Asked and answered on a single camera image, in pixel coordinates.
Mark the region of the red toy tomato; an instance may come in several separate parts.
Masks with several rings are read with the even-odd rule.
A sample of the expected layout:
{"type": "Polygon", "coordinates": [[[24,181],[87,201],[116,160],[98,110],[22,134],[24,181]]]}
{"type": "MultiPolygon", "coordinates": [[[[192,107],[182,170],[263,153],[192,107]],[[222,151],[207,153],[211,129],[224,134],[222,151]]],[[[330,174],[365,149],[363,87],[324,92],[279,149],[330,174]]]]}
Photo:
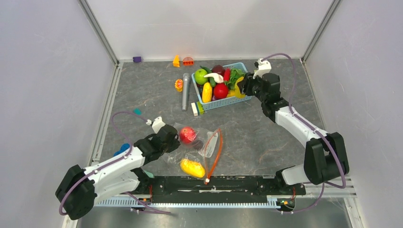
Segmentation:
{"type": "Polygon", "coordinates": [[[224,83],[216,84],[216,86],[213,89],[213,95],[217,100],[226,98],[228,93],[229,89],[224,83]]]}

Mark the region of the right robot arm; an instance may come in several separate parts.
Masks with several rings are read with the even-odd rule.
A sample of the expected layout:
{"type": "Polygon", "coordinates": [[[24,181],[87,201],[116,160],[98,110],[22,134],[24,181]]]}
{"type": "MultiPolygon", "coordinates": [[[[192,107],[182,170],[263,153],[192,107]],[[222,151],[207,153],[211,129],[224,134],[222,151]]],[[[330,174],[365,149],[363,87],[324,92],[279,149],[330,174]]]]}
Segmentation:
{"type": "Polygon", "coordinates": [[[264,115],[304,146],[303,164],[276,173],[274,186],[277,192],[286,194],[295,184],[307,182],[314,185],[325,183],[341,189],[346,186],[349,163],[342,135],[328,133],[300,115],[281,96],[278,75],[265,73],[262,77],[254,77],[248,73],[235,87],[242,95],[258,98],[264,115]]]}

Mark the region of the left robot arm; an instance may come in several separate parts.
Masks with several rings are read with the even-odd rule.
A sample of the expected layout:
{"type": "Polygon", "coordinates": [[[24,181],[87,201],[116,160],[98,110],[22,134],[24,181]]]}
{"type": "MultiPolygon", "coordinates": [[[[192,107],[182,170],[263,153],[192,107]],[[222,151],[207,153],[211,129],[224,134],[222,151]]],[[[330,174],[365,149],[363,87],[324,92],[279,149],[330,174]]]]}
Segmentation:
{"type": "Polygon", "coordinates": [[[70,167],[55,192],[60,215],[76,220],[110,197],[127,192],[146,193],[153,181],[142,166],[179,146],[178,131],[166,124],[111,159],[86,168],[70,167]]]}

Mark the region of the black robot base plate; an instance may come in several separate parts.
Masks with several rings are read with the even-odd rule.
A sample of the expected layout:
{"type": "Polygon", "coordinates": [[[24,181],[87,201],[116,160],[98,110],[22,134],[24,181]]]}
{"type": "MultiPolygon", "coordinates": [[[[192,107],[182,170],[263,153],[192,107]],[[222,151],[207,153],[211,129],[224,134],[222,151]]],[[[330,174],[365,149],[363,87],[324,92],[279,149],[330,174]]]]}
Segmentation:
{"type": "Polygon", "coordinates": [[[154,176],[145,178],[131,191],[150,195],[153,203],[264,203],[267,196],[306,195],[301,183],[283,185],[275,176],[212,176],[210,182],[191,176],[154,176]]]}

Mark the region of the white toy garlic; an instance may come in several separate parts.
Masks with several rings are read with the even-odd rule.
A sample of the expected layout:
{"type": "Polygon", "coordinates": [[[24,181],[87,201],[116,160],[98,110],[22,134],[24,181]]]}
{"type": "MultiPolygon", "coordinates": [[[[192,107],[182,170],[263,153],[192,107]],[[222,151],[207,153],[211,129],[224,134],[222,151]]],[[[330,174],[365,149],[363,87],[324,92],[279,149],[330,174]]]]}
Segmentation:
{"type": "Polygon", "coordinates": [[[203,76],[204,78],[213,78],[215,83],[223,83],[224,79],[223,76],[218,73],[209,73],[203,76]]]}

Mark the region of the dark red toy peach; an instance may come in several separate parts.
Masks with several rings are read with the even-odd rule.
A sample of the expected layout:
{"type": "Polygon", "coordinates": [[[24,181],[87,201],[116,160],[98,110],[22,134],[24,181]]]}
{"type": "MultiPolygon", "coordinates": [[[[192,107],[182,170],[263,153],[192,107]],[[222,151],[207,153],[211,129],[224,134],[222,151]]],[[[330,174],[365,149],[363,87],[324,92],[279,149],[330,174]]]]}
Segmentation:
{"type": "Polygon", "coordinates": [[[211,69],[211,71],[212,71],[213,73],[217,73],[217,74],[219,74],[219,75],[221,75],[221,76],[224,76],[224,74],[225,74],[225,69],[224,69],[224,67],[221,66],[221,65],[215,65],[215,66],[211,69]]]}

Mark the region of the clear zip top bag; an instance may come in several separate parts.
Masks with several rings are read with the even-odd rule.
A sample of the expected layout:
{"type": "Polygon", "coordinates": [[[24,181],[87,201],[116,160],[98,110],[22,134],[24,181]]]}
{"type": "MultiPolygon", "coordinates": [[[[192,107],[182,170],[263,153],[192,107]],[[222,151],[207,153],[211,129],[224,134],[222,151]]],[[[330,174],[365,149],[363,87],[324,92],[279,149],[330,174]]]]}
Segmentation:
{"type": "MultiPolygon", "coordinates": [[[[180,130],[186,126],[191,127],[189,125],[184,125],[181,123],[174,124],[174,128],[178,131],[178,135],[180,130]]],[[[196,179],[202,180],[205,185],[208,185],[212,180],[214,170],[218,166],[218,162],[223,151],[223,133],[221,128],[217,128],[216,130],[208,130],[205,128],[196,127],[191,128],[193,128],[197,133],[195,141],[203,141],[203,149],[196,150],[192,147],[192,143],[183,144],[179,138],[181,145],[175,151],[166,154],[164,156],[164,161],[167,162],[169,165],[175,167],[182,174],[186,174],[180,168],[180,162],[182,159],[189,159],[199,162],[205,168],[205,176],[201,179],[196,179]]]]}

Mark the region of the yellow-green toy fruit slice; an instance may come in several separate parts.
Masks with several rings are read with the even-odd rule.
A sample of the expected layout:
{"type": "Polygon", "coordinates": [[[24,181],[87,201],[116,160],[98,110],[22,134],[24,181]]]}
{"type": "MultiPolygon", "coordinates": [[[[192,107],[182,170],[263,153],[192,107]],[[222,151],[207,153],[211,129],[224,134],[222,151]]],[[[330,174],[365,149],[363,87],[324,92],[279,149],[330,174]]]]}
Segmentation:
{"type": "Polygon", "coordinates": [[[235,97],[238,99],[243,99],[246,95],[242,93],[243,88],[243,79],[244,77],[241,76],[235,82],[234,90],[235,90],[235,97]]]}

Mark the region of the red toy apple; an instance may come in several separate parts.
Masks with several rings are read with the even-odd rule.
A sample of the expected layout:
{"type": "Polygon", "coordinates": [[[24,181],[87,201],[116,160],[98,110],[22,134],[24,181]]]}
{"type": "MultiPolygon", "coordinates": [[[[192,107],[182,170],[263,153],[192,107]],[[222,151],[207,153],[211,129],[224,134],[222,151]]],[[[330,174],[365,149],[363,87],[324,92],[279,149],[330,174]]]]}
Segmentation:
{"type": "Polygon", "coordinates": [[[179,132],[179,138],[183,144],[191,144],[197,137],[197,133],[191,127],[183,127],[179,132]]]}

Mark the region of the red toy chili pepper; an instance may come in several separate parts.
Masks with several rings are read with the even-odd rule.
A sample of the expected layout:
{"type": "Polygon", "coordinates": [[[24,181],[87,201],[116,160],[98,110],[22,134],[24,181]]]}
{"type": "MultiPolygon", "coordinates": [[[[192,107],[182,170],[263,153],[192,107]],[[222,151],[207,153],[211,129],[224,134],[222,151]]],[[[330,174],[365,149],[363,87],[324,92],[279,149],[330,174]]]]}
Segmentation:
{"type": "Polygon", "coordinates": [[[231,69],[230,68],[225,69],[224,75],[223,75],[224,82],[229,82],[230,74],[231,74],[231,69]]]}

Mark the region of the yellow toy mango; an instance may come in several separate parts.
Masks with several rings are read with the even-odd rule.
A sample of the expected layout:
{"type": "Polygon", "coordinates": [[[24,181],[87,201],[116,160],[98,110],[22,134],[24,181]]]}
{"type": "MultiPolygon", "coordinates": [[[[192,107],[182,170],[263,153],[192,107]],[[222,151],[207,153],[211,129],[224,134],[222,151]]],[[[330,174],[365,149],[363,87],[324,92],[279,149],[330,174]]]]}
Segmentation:
{"type": "Polygon", "coordinates": [[[182,159],[180,162],[180,168],[184,173],[195,178],[201,179],[205,176],[205,168],[196,161],[182,159]]]}

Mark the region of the green toy cucumber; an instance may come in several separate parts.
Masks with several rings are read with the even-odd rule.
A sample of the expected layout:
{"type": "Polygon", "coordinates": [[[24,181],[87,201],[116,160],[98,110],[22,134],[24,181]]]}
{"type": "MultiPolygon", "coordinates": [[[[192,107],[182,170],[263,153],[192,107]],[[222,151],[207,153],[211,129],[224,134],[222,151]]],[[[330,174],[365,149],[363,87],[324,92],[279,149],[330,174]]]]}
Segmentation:
{"type": "MultiPolygon", "coordinates": [[[[212,70],[210,68],[207,68],[207,67],[204,67],[204,66],[200,66],[200,68],[204,69],[208,74],[212,73],[212,70]]],[[[216,82],[215,82],[213,77],[209,77],[208,80],[209,80],[209,83],[210,83],[210,85],[212,87],[216,86],[216,82]]]]}

